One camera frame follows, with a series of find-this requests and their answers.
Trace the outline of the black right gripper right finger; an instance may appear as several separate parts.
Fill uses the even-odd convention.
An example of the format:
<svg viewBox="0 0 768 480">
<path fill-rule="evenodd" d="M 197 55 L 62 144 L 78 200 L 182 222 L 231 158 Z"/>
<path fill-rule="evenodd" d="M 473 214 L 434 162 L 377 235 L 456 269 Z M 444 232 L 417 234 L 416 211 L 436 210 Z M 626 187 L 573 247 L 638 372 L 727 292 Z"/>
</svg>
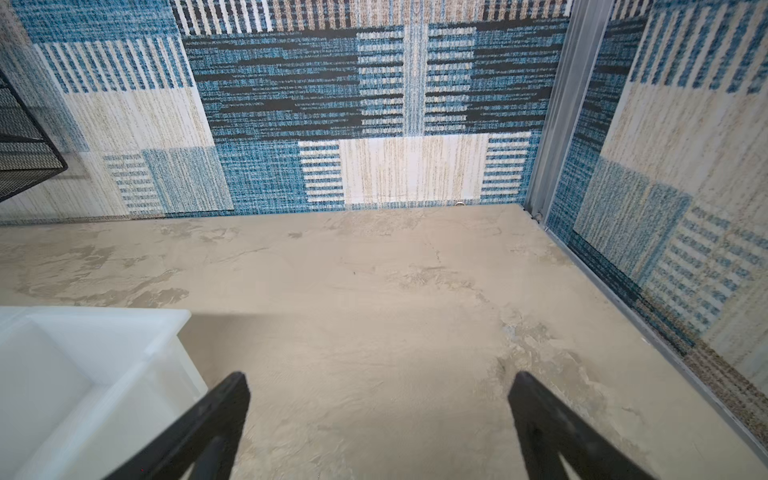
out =
<svg viewBox="0 0 768 480">
<path fill-rule="evenodd" d="M 581 479 L 651 477 L 531 373 L 515 375 L 508 403 L 530 479 L 566 479 L 565 464 Z"/>
</svg>

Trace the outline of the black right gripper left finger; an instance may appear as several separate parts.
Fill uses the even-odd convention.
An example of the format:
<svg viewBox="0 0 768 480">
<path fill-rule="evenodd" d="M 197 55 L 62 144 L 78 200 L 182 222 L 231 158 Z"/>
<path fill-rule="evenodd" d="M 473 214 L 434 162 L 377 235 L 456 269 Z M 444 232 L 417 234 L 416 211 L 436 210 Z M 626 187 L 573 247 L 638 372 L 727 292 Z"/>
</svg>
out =
<svg viewBox="0 0 768 480">
<path fill-rule="evenodd" d="M 228 479 L 242 438 L 250 390 L 233 372 L 110 479 Z"/>
</svg>

